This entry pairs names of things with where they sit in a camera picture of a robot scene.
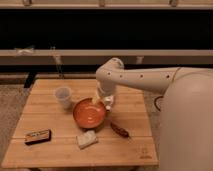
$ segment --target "floor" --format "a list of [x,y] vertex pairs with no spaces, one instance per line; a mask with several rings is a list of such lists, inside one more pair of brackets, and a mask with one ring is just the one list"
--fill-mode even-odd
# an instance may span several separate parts
[[[27,100],[31,88],[23,88],[24,78],[16,78],[15,76],[9,77],[4,80],[0,77],[0,163],[5,155],[6,149],[9,144],[10,137],[12,136],[16,124],[21,115],[24,104]],[[159,111],[154,106],[154,99],[159,94],[153,94],[150,92],[144,92],[145,104],[147,107],[148,115],[150,117],[150,123],[152,127],[152,133],[156,144],[156,150],[158,153],[159,146]],[[2,169],[0,171],[27,171],[28,169]],[[41,169],[42,171],[157,171],[156,166],[147,167],[98,167],[98,168],[58,168],[58,169]]]

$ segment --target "orange bowl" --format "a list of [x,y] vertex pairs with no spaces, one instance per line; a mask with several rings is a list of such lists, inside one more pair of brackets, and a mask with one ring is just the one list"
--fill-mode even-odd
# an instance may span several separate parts
[[102,124],[106,108],[102,102],[92,103],[92,98],[83,99],[73,109],[73,117],[81,128],[95,128]]

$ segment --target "white cup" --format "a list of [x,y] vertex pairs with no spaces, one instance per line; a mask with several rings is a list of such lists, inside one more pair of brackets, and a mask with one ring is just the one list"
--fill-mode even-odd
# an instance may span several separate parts
[[72,91],[69,87],[59,87],[55,90],[55,97],[64,109],[68,109],[71,105]]

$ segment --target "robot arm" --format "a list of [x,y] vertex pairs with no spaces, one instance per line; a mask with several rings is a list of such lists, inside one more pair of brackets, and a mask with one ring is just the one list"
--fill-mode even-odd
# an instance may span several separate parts
[[96,71],[96,79],[100,83],[98,94],[100,97],[114,94],[117,84],[164,94],[175,79],[202,70],[206,69],[173,67],[125,70],[120,59],[112,58]]

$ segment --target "wooden table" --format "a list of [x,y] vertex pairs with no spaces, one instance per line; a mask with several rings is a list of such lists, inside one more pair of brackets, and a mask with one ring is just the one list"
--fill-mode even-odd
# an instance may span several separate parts
[[[80,150],[76,136],[82,134],[73,120],[72,109],[64,110],[53,96],[59,86],[73,90],[73,105],[92,97],[94,79],[41,79],[30,92],[22,116],[9,144],[3,168],[140,166],[157,165],[155,145],[142,91],[118,86],[115,105],[103,128],[97,132],[99,142]],[[115,134],[109,120],[129,131],[131,139]],[[52,141],[26,146],[25,134],[51,129]]]

